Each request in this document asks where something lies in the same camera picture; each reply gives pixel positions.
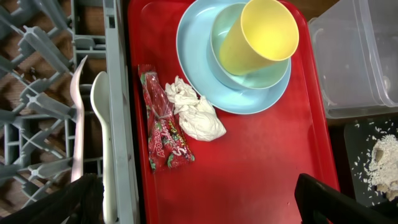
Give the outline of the rice and food scraps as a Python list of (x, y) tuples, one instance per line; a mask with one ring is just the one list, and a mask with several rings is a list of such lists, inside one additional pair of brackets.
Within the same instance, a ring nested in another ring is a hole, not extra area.
[(397, 126), (391, 120), (356, 123), (353, 126), (359, 139), (354, 146), (351, 173), (364, 186), (360, 196), (377, 205), (377, 197), (391, 202), (397, 199)]

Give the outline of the red strawberry snack wrapper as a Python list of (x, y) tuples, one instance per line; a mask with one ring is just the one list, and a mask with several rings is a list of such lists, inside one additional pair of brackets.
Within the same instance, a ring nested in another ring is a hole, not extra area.
[(147, 147), (153, 172), (173, 169), (195, 161), (174, 115), (174, 104), (161, 87), (155, 67), (138, 66), (147, 114)]

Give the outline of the white napkin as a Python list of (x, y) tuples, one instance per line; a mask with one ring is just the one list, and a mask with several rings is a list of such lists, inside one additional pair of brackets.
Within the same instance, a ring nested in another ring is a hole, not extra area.
[(174, 115), (185, 134), (198, 141), (210, 142), (226, 134), (223, 123), (205, 96), (197, 97), (195, 90), (178, 76), (165, 85), (165, 93), (174, 104)]

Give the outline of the white plastic spoon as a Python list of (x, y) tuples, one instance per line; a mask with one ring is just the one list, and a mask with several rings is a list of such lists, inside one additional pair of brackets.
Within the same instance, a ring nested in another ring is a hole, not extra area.
[(109, 76), (106, 72), (97, 74), (91, 87), (90, 101), (93, 111), (101, 125), (103, 146), (103, 220), (105, 223), (116, 223), (118, 205), (114, 178), (113, 145), (111, 139)]

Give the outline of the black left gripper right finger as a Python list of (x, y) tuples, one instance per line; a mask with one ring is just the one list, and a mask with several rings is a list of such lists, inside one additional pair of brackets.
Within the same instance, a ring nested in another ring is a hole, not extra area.
[(295, 187), (295, 201), (303, 224), (315, 223), (397, 223), (385, 216), (383, 205), (365, 207), (308, 174), (300, 174)]

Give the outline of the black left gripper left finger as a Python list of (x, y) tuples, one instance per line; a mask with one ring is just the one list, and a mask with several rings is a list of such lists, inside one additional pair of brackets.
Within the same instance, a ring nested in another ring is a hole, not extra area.
[(68, 186), (1, 219), (1, 224), (101, 223), (104, 186), (85, 174)]

